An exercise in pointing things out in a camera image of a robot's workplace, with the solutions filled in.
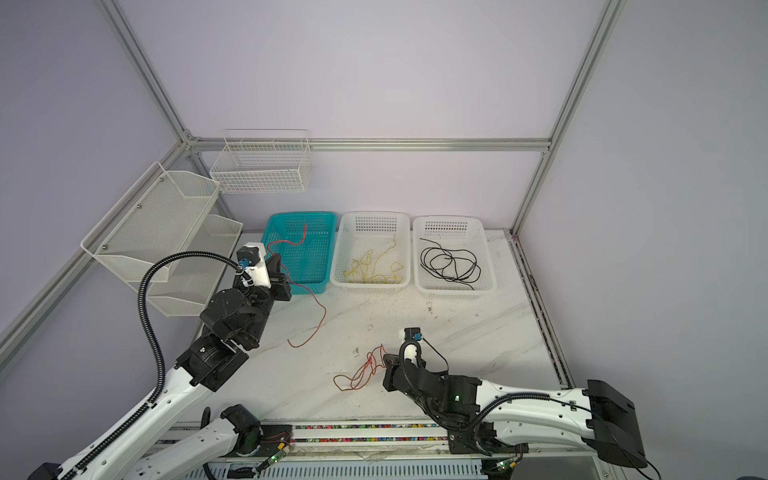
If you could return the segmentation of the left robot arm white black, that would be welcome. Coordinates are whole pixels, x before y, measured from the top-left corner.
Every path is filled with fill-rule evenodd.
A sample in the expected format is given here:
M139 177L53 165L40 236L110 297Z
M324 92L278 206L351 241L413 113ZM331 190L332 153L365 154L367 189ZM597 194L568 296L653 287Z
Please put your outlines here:
M33 479L139 479L179 477L219 456L249 456L262 442L260 421L244 406L226 408L196 438L188 438L147 459L143 455L187 411L218 391L259 347L277 301L292 298L280 254L262 243L241 247L235 259L190 250L166 256L144 274L137 293L139 320L152 351L157 379L135 408L102 436L62 464L46 462ZM208 332L167 367L147 310L148 290L163 267L188 258L210 259L233 269L230 288L214 294L200 318Z

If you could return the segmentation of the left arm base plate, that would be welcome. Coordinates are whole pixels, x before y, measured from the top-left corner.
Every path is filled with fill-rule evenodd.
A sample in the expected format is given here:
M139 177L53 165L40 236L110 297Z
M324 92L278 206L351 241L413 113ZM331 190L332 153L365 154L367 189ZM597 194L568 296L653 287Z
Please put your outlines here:
M278 451L278 445L289 443L293 427L289 424L262 424L237 437L235 446L223 457L269 457Z

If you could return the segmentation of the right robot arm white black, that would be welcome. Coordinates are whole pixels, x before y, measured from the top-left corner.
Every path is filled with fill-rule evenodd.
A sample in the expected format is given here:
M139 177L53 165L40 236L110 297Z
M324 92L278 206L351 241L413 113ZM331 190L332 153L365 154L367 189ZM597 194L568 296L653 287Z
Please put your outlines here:
M427 370L420 357L384 357L383 386L411 399L449 437L453 453L522 456L533 444L591 450L608 464L643 473L647 459L635 404L610 384L526 390Z

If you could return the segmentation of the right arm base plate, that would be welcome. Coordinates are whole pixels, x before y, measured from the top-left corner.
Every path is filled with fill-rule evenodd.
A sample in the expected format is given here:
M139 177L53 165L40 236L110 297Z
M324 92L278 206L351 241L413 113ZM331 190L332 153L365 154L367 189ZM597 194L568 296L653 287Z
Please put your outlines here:
M448 431L448 445L451 454L481 454L493 456L496 454L527 454L527 443L513 444L501 440L492 422L482 422L474 430L458 432Z

